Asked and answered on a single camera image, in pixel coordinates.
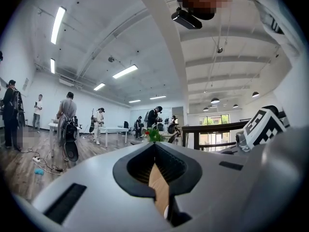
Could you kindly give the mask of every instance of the gray t-shirt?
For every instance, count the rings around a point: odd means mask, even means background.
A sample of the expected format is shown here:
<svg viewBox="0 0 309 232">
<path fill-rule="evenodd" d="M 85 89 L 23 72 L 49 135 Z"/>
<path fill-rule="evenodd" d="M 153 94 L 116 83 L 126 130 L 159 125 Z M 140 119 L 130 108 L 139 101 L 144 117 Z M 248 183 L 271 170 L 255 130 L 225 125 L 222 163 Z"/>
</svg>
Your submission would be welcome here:
<svg viewBox="0 0 309 232">
<path fill-rule="evenodd" d="M 66 98 L 60 102 L 62 106 L 62 113 L 68 118 L 72 118 L 76 114 L 77 106 L 74 101 L 69 98 Z"/>
</svg>

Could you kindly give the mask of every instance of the black slot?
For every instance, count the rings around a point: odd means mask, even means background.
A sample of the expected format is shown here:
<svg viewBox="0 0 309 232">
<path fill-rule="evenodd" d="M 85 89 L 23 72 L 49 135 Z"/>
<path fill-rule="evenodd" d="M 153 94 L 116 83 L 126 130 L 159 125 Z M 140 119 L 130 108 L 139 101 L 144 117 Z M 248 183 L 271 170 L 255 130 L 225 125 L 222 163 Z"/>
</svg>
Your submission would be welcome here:
<svg viewBox="0 0 309 232">
<path fill-rule="evenodd" d="M 54 203 L 45 211 L 44 215 L 52 221 L 61 224 L 71 209 L 75 206 L 87 187 L 72 184 Z"/>
<path fill-rule="evenodd" d="M 236 163 L 232 163 L 232 162 L 228 162 L 228 161 L 221 161 L 219 163 L 220 166 L 226 167 L 226 168 L 231 168 L 231 169 L 235 169 L 240 171 L 243 167 L 243 165 L 240 164 L 236 164 Z"/>
</svg>

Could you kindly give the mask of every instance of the ceiling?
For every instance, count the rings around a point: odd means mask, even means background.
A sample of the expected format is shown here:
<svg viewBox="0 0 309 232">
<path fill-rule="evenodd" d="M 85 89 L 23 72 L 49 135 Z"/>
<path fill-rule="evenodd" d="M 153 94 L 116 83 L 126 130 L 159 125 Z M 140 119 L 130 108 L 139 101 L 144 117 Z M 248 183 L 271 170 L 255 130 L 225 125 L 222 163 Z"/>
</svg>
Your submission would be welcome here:
<svg viewBox="0 0 309 232">
<path fill-rule="evenodd" d="M 174 13 L 176 0 L 165 1 L 169 14 Z M 50 37 L 59 6 L 67 12 L 54 45 Z M 241 101 L 263 82 L 264 68 L 285 57 L 264 32 L 252 0 L 233 0 L 227 8 L 218 9 L 212 20 L 202 21 L 199 30 L 188 30 L 173 21 L 172 27 L 163 29 L 155 15 L 158 11 L 146 6 L 142 0 L 34 0 L 37 68 L 49 72 L 50 58 L 54 58 L 56 72 L 70 78 L 78 89 L 95 92 L 93 88 L 102 82 L 106 86 L 96 94 L 125 105 L 141 100 L 130 104 L 134 106 L 147 104 L 154 96 L 183 99 L 183 82 L 177 72 L 181 64 L 175 61 L 183 55 L 190 106 L 209 106 L 217 97 L 222 101 L 218 107 L 227 104 L 224 109 L 230 110 L 235 103 L 241 108 Z M 164 20 L 170 22 L 170 16 Z M 173 43 L 181 44 L 182 53 L 172 53 L 169 34 L 163 37 L 168 30 L 177 32 L 179 37 Z M 223 48 L 222 53 L 217 53 L 218 47 Z M 110 56 L 115 62 L 108 62 Z M 137 71 L 112 78 L 132 64 Z M 276 79 L 276 85 L 282 78 Z M 268 83 L 255 91 L 261 95 L 269 92 L 274 84 Z"/>
</svg>

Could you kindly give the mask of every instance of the white table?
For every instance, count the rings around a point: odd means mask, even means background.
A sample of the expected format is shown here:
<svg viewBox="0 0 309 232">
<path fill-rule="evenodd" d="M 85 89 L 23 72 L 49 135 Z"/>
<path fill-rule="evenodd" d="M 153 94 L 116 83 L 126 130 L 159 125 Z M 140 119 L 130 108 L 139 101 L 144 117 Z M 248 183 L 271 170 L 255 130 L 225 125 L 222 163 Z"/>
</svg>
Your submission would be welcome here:
<svg viewBox="0 0 309 232">
<path fill-rule="evenodd" d="M 58 128 L 58 124 L 55 123 L 49 123 L 49 145 L 50 145 L 50 151 L 52 153 L 52 157 L 54 157 L 54 144 L 53 144 L 53 130 L 56 130 Z M 76 140 L 76 146 L 78 148 L 78 143 L 79 143 L 79 127 L 77 128 L 77 140 Z"/>
<path fill-rule="evenodd" d="M 125 137 L 125 144 L 126 144 L 126 138 L 127 138 L 127 132 L 129 131 L 128 128 L 121 128 L 121 127 L 99 127 L 100 131 L 102 133 L 105 133 L 105 147 L 107 147 L 107 138 L 108 138 L 108 133 L 116 132 L 125 132 L 126 137 Z"/>
</svg>

